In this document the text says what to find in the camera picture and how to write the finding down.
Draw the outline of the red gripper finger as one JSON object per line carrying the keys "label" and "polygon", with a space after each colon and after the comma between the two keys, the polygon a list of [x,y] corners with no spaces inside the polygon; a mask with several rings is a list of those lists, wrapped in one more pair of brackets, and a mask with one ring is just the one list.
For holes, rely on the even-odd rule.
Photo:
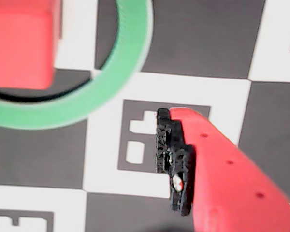
{"label": "red gripper finger", "polygon": [[207,118],[157,110],[156,171],[170,180],[171,208],[197,232],[290,232],[279,187]]}

